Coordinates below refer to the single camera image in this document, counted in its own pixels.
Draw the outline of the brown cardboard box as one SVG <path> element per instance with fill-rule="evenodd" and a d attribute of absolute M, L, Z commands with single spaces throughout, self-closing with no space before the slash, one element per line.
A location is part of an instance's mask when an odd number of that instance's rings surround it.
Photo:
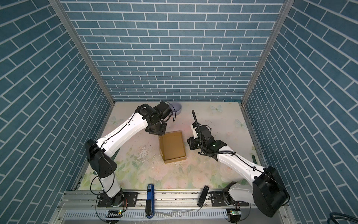
<path fill-rule="evenodd" d="M 186 151 L 181 131 L 159 136 L 159 151 L 165 164 L 186 160 Z"/>

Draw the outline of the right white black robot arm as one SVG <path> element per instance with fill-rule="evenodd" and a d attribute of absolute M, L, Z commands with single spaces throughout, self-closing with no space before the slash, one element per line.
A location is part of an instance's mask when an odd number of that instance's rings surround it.
<path fill-rule="evenodd" d="M 264 215 L 273 217 L 290 200 L 282 178 L 274 167 L 265 168 L 240 156 L 223 141 L 215 140 L 208 126 L 193 123 L 191 130 L 193 136 L 187 140 L 190 150 L 199 149 L 200 155 L 229 166 L 248 181 L 248 187 L 232 182 L 223 189 L 228 195 L 229 203 L 251 203 Z"/>

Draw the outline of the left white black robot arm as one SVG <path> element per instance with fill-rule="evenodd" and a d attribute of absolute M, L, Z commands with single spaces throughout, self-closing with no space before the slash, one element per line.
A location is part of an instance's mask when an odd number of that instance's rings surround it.
<path fill-rule="evenodd" d="M 161 101 L 155 107 L 142 104 L 114 131 L 98 140 L 90 139 L 85 143 L 87 161 L 110 199 L 122 196 L 122 188 L 115 177 L 117 164 L 112 157 L 124 143 L 143 129 L 149 134 L 164 135 L 171 117 L 176 118 L 176 112 L 168 102 Z"/>

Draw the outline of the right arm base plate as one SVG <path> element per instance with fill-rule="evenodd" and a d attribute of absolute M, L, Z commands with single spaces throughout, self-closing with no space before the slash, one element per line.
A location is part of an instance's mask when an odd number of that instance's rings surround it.
<path fill-rule="evenodd" d="M 228 193 L 223 191 L 210 191 L 208 193 L 211 205 L 213 207 L 223 207 L 223 206 L 249 206 L 249 203 L 244 201 L 235 201 Z"/>

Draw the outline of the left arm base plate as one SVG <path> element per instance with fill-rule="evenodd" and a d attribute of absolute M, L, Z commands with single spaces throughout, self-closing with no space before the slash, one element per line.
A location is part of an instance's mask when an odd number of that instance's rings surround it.
<path fill-rule="evenodd" d="M 124 192 L 119 196 L 112 198 L 108 197 L 106 193 L 101 193 L 98 196 L 97 207 L 99 208 L 114 208 L 114 207 L 135 207 L 138 198 L 138 192 Z"/>

